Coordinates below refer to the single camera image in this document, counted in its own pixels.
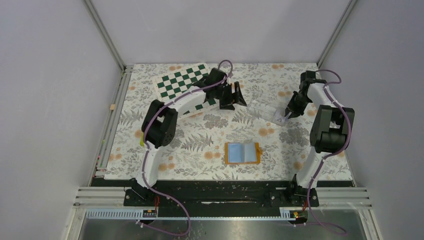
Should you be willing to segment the clear plastic box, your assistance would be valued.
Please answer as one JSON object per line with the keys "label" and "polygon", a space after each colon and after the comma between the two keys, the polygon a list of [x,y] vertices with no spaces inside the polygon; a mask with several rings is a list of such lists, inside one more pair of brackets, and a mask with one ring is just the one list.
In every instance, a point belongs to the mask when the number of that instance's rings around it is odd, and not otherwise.
{"label": "clear plastic box", "polygon": [[283,126],[290,116],[290,113],[288,115],[285,113],[286,107],[285,102],[259,97],[250,102],[247,111],[257,118]]}

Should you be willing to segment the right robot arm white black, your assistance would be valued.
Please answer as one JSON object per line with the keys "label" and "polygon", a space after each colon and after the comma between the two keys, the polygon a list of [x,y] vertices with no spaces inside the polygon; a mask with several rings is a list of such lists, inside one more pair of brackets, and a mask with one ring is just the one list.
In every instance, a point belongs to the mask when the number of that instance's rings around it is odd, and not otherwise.
{"label": "right robot arm white black", "polygon": [[316,71],[303,72],[299,90],[294,91],[285,108],[284,116],[292,119],[302,116],[308,104],[317,107],[309,135],[311,150],[303,168],[284,190],[286,201],[293,206],[319,205],[315,190],[318,177],[327,159],[343,152],[350,143],[355,111],[336,100],[329,88],[331,84],[319,79]]}

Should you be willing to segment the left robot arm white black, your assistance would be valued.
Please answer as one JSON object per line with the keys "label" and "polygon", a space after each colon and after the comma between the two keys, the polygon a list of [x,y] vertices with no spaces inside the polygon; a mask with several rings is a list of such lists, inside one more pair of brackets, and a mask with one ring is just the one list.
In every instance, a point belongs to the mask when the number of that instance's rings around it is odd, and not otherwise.
{"label": "left robot arm white black", "polygon": [[180,96],[166,102],[153,100],[141,126],[143,132],[144,158],[140,172],[135,178],[142,186],[136,192],[136,199],[144,206],[155,200],[153,186],[158,180],[158,167],[162,151],[175,137],[179,116],[191,108],[209,100],[216,100],[221,110],[235,110],[234,105],[246,106],[240,83],[228,82],[233,74],[214,67],[210,73],[195,81]]}

